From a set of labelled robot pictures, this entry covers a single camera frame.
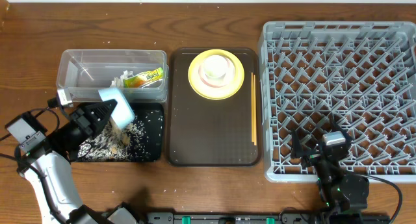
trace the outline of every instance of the yellow snack package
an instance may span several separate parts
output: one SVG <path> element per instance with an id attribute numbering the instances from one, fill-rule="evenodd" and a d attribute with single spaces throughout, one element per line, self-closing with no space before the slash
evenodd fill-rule
<path id="1" fill-rule="evenodd" d="M 124 88 L 140 88 L 160 80 L 163 77 L 163 69 L 157 68 L 153 71 L 144 71 L 123 80 Z"/>

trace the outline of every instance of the wooden table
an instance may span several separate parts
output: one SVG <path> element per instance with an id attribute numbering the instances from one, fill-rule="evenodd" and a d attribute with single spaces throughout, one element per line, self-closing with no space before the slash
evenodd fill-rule
<path id="1" fill-rule="evenodd" d="M 66 49 L 161 49 L 249 47 L 257 51 L 264 23 L 293 20 L 414 21 L 416 5 L 327 4 L 12 4 L 0 32 L 0 124 L 30 108 L 46 106 L 56 92 Z M 52 129 L 53 117 L 41 117 Z M 0 135 L 7 132 L 1 128 Z M 1 142 L 12 154 L 16 141 Z M 175 168 L 165 158 L 149 164 L 75 163 L 73 179 L 86 205 L 138 210 L 278 213 L 293 206 L 322 206 L 314 184 L 273 184 L 260 162 L 252 168 Z M 31 185 L 16 163 L 0 159 L 0 222 L 39 223 Z M 404 202 L 396 223 L 416 218 L 416 184 L 401 184 Z M 367 212 L 393 214 L 396 191 L 371 184 Z"/>

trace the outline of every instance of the yellow plate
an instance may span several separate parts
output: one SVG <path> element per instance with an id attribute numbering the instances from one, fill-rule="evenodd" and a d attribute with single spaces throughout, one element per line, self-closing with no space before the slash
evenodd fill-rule
<path id="1" fill-rule="evenodd" d="M 234 79 L 229 84 L 220 88 L 214 88 L 206 85 L 204 82 L 202 82 L 198 74 L 201 63 L 207 57 L 212 55 L 220 55 L 230 59 L 235 68 Z M 242 67 L 240 60 L 232 53 L 222 49 L 210 49 L 200 53 L 190 63 L 188 70 L 188 80 L 192 89 L 202 97 L 211 100 L 221 100 L 231 97 L 241 88 L 242 82 L 244 81 L 244 68 Z"/>

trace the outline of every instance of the plastic grid rack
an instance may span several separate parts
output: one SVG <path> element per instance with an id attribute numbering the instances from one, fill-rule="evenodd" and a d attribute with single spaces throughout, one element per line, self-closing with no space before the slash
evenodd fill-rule
<path id="1" fill-rule="evenodd" d="M 353 137 L 341 167 L 415 182 L 415 35 L 410 22 L 266 23 L 259 40 L 266 178 L 315 182 L 312 168 L 290 158 L 290 131 L 312 148 L 332 116 Z"/>

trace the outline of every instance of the pair of chopsticks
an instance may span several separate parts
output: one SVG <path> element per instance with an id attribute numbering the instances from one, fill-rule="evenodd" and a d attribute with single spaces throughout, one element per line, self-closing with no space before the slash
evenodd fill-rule
<path id="1" fill-rule="evenodd" d="M 255 75 L 252 73 L 252 142 L 257 146 L 257 116 L 255 111 Z"/>

